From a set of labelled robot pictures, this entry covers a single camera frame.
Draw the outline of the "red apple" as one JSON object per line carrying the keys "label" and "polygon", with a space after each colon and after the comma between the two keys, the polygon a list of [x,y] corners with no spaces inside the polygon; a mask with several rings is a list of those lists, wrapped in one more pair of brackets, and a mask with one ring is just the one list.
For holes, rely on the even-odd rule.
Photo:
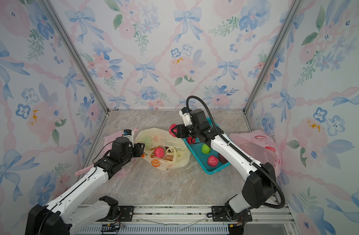
{"label": "red apple", "polygon": [[189,145],[193,145],[196,142],[196,138],[188,137],[186,141]]}
{"label": "red apple", "polygon": [[169,133],[175,138],[178,137],[178,130],[177,130],[177,125],[176,124],[172,124],[169,127]]}

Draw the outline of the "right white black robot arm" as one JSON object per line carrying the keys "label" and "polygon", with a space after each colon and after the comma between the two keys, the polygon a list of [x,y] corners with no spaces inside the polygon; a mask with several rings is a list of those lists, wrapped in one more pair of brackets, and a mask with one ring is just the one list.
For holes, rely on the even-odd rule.
{"label": "right white black robot arm", "polygon": [[274,167],[261,163],[236,144],[201,109],[182,108],[183,124],[170,128],[177,138],[192,137],[221,154],[240,173],[245,184],[242,190],[225,203],[225,215],[231,221],[240,219],[251,209],[266,206],[281,209],[285,198],[275,178]]}

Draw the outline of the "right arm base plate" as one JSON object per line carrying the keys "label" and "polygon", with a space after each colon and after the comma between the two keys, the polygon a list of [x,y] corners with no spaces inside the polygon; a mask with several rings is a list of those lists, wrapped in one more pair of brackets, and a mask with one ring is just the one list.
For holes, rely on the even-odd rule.
{"label": "right arm base plate", "polygon": [[207,214],[213,222],[252,222],[252,214],[249,210],[235,213],[232,209],[225,206],[211,206],[211,212]]}

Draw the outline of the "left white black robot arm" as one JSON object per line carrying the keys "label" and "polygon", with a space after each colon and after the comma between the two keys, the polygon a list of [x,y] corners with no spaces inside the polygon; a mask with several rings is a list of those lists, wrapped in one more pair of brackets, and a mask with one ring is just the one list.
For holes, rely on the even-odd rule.
{"label": "left white black robot arm", "polygon": [[133,158],[142,157],[145,145],[134,143],[132,136],[118,137],[112,147],[65,193],[44,206],[35,205],[28,214],[27,235],[74,235],[100,219],[117,221],[118,201],[109,196],[77,211],[80,204],[101,185],[111,180]]}

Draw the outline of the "yellow knotted plastic bag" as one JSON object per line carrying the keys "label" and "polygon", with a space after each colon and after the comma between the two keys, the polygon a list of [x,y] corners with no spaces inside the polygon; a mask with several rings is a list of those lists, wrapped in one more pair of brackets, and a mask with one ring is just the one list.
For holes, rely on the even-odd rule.
{"label": "yellow knotted plastic bag", "polygon": [[181,168],[189,163],[191,152],[182,139],[159,128],[142,130],[135,142],[144,144],[143,155],[147,163],[159,170]]}

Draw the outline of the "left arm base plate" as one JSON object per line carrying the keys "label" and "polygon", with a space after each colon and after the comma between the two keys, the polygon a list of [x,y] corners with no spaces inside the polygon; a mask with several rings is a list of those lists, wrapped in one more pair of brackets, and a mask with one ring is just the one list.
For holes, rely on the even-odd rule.
{"label": "left arm base plate", "polygon": [[114,214],[99,219],[97,222],[132,222],[134,209],[134,206],[118,206]]}

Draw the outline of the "pink crinkled toy ball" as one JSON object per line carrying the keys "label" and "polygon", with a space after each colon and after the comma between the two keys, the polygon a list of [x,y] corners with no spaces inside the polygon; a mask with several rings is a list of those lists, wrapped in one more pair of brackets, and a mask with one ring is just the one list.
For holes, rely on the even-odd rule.
{"label": "pink crinkled toy ball", "polygon": [[219,164],[219,159],[213,155],[209,156],[208,160],[207,160],[207,165],[210,167],[217,167],[217,165]]}

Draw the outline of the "dark purple round fruit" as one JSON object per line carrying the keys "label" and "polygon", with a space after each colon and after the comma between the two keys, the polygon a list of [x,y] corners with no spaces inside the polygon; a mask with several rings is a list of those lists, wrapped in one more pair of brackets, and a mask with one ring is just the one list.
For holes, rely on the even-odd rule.
{"label": "dark purple round fruit", "polygon": [[228,163],[228,160],[221,154],[218,154],[218,159],[219,159],[219,162],[221,162],[222,164]]}

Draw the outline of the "pink printed plastic bag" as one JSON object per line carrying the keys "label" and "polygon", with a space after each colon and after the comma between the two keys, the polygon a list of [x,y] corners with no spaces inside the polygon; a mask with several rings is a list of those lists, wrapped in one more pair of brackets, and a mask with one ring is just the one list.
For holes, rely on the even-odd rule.
{"label": "pink printed plastic bag", "polygon": [[250,133],[232,133],[229,137],[246,154],[263,164],[270,163],[276,178],[280,175],[282,154],[274,140],[265,132],[255,130]]}

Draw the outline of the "green crinkled toy vegetable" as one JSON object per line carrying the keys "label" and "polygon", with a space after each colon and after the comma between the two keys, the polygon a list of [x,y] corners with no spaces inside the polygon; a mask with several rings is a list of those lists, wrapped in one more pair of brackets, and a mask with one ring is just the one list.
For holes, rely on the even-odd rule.
{"label": "green crinkled toy vegetable", "polygon": [[205,155],[208,155],[211,152],[211,148],[206,144],[203,144],[201,147],[201,152]]}

